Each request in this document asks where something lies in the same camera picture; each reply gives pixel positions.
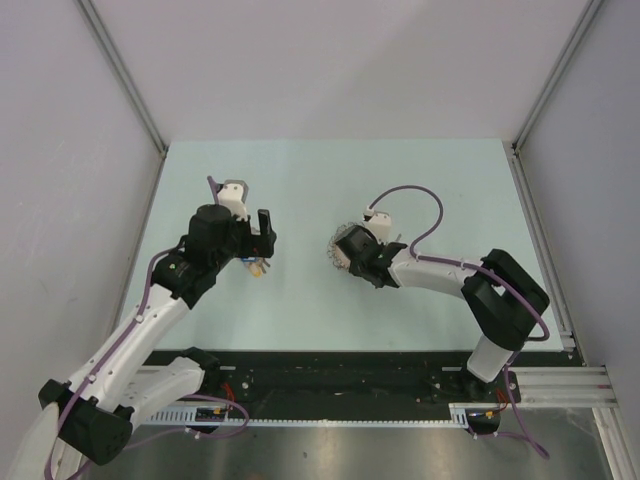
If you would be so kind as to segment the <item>yellow tag key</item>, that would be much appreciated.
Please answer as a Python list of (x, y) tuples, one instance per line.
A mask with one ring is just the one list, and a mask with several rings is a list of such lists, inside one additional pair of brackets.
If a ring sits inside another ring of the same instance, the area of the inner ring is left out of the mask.
[(262, 264), (259, 263), (249, 263), (248, 269), (250, 273), (256, 278), (260, 278), (261, 276), (266, 274), (266, 269)]

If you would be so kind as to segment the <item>large metal keyring organizer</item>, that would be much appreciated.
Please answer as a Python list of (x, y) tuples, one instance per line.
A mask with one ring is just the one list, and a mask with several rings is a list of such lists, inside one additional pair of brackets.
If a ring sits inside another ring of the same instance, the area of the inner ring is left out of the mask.
[(351, 264), (351, 258), (354, 255), (354, 235), (359, 223), (349, 222), (340, 225), (332, 235), (328, 247), (327, 254), (333, 265), (338, 270), (348, 271)]

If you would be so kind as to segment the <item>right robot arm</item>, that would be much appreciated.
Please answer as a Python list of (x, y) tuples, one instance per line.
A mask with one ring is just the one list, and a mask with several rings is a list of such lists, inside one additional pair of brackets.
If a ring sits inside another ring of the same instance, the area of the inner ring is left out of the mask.
[(385, 241), (363, 224), (337, 232), (328, 250), (338, 268), (376, 288), (420, 288), (466, 303), (481, 331), (461, 376), (473, 401), (496, 391), (498, 375), (525, 345), (550, 338), (548, 294), (504, 250), (476, 262), (420, 254), (415, 243)]

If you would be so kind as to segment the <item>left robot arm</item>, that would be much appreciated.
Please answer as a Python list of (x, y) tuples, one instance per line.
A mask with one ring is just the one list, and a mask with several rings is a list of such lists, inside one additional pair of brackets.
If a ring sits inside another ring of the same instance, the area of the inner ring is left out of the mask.
[(142, 297), (122, 325), (66, 381), (48, 380), (42, 407), (57, 406), (54, 437), (96, 465), (114, 460), (141, 420), (182, 397), (207, 400), (221, 387), (215, 360), (191, 349), (145, 390), (127, 397), (131, 380), (159, 340), (212, 289), (235, 259), (270, 258), (277, 234), (268, 210), (257, 228), (241, 201), (200, 206), (177, 245), (149, 261)]

